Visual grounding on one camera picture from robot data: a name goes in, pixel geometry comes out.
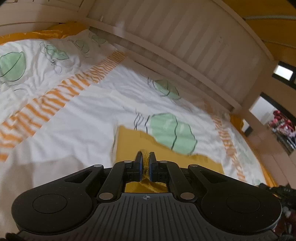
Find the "ribbed gray plate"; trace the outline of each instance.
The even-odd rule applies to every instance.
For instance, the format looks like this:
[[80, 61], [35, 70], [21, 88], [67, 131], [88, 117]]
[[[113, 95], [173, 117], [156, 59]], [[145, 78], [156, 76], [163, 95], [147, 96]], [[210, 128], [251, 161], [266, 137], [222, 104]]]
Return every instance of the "ribbed gray plate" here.
[[129, 194], [102, 203], [80, 227], [58, 235], [19, 233], [30, 241], [274, 241], [272, 231], [257, 235], [235, 235], [208, 223], [194, 204], [182, 203], [171, 193]]

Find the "white bed sheet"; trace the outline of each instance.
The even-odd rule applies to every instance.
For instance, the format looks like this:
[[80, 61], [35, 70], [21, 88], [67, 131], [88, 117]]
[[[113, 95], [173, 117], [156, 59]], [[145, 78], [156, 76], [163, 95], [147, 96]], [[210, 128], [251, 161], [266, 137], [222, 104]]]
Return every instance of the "white bed sheet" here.
[[[0, 77], [0, 123], [6, 121], [12, 125], [14, 121], [19, 127], [10, 130], [2, 123], [0, 131], [21, 138], [13, 148], [0, 147], [0, 154], [8, 155], [0, 161], [0, 237], [5, 232], [17, 232], [10, 209], [20, 193], [94, 164], [111, 167], [119, 125], [147, 132], [177, 152], [206, 155], [221, 163], [227, 176], [241, 179], [242, 173], [247, 183], [265, 183], [254, 154], [219, 111], [212, 110], [198, 96], [195, 100], [198, 107], [192, 105], [182, 97], [192, 96], [190, 90], [171, 85], [172, 80], [168, 82], [120, 53], [107, 58], [116, 49], [103, 42], [84, 30], [65, 39], [22, 40], [1, 46], [0, 56], [25, 53], [26, 69], [17, 80], [21, 70], [15, 76]], [[44, 46], [49, 45], [55, 48], [47, 47], [44, 53]], [[21, 60], [23, 54], [11, 56], [12, 61], [18, 58]], [[7, 60], [6, 64], [3, 69], [13, 66]], [[104, 71], [89, 72], [94, 65]], [[89, 84], [81, 90], [69, 77], [77, 83], [80, 81], [81, 86], [84, 81]], [[91, 81], [91, 77], [97, 78], [98, 83], [96, 79]], [[65, 94], [63, 90], [67, 86], [72, 86], [78, 94]], [[64, 107], [49, 101], [56, 108], [56, 111], [49, 108], [54, 115], [36, 102], [46, 94], [58, 99], [56, 93], [48, 92], [53, 88], [67, 99]], [[24, 126], [20, 123], [25, 119], [16, 117], [18, 111], [29, 116], [26, 124], [33, 131], [31, 134], [22, 130]], [[11, 141], [2, 135], [0, 143]]]

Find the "headboard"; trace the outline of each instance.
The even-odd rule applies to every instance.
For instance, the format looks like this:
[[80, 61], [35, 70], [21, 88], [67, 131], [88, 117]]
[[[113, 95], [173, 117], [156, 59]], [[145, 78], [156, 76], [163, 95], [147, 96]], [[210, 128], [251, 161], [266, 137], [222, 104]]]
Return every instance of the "headboard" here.
[[[93, 27], [133, 60], [193, 95], [258, 124], [244, 100], [266, 76], [273, 57], [222, 0], [8, 0], [0, 7], [0, 35], [70, 20]], [[278, 180], [287, 182], [282, 172]]]

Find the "green leaf print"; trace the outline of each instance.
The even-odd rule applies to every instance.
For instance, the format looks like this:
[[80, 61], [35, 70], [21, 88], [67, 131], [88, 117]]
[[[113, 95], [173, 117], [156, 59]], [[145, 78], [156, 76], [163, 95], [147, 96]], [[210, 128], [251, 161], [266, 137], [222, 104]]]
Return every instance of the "green leaf print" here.
[[106, 39], [101, 39], [95, 34], [91, 37], [91, 39], [94, 40], [98, 45], [101, 45], [106, 42]]
[[54, 45], [47, 45], [45, 49], [49, 56], [52, 58], [56, 58], [58, 60], [64, 60], [69, 58], [65, 51], [58, 50]]
[[191, 132], [190, 126], [178, 121], [170, 113], [153, 115], [150, 121], [152, 135], [157, 142], [181, 154], [191, 154], [197, 140]]
[[167, 80], [155, 80], [153, 81], [154, 87], [171, 99], [180, 99], [179, 92], [175, 86], [173, 86]]
[[0, 80], [17, 81], [26, 70], [24, 52], [10, 52], [0, 57]]
[[83, 39], [76, 40], [75, 44], [82, 53], [87, 53], [89, 51], [89, 45]]

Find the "yellow cloth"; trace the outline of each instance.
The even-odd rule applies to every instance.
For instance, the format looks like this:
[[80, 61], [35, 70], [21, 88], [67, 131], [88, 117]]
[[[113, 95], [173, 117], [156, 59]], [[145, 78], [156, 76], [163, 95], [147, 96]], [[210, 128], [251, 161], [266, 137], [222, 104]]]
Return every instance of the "yellow cloth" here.
[[87, 29], [82, 23], [78, 22], [67, 22], [58, 25], [51, 26], [47, 30], [28, 32], [28, 33], [14, 33], [4, 36], [0, 36], [0, 45], [24, 40], [24, 39], [63, 39], [70, 35], [76, 35], [82, 30]]
[[242, 127], [244, 126], [244, 122], [242, 121], [242, 118], [236, 115], [230, 115], [230, 122], [243, 136], [243, 138], [245, 139], [245, 141], [253, 151], [254, 155], [256, 156], [257, 160], [259, 161], [266, 184], [270, 187], [277, 187], [278, 186], [277, 182], [272, 178], [271, 174], [267, 171], [267, 169], [262, 164], [259, 153], [256, 151], [256, 149], [252, 146], [251, 142], [247, 139], [245, 134], [242, 132]]
[[[190, 164], [198, 164], [205, 168], [224, 174], [222, 165], [219, 163], [215, 163], [206, 156], [187, 156], [173, 152], [168, 147], [156, 142], [156, 140], [152, 136], [142, 131], [130, 130], [125, 128], [124, 126], [119, 126], [117, 131], [118, 137], [115, 162], [134, 160], [137, 152], [141, 150], [143, 153], [143, 163], [146, 167], [148, 163], [149, 153], [153, 151], [157, 160], [173, 161], [177, 163], [179, 167], [183, 168], [187, 168]], [[151, 183], [146, 178], [139, 183], [128, 183], [126, 185], [125, 192], [153, 193], [167, 192], [167, 189], [164, 184]]]

